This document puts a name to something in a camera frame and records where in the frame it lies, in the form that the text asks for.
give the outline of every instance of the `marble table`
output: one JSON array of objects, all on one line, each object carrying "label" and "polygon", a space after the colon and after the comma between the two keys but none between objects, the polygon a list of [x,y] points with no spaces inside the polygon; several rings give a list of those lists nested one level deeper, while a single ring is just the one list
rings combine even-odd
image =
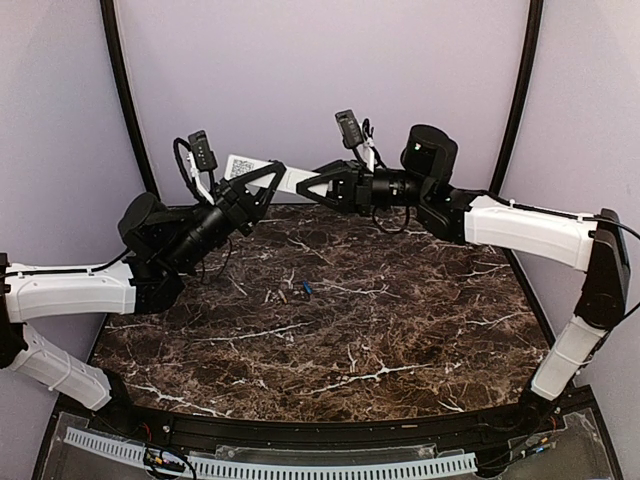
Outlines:
[{"label": "marble table", "polygon": [[218,276],[226,255],[210,254],[170,310],[107,319],[92,361],[137,404],[308,422],[470,411],[516,401],[547,351],[500,250],[416,222],[386,235],[371,219],[275,206],[233,235]]}]

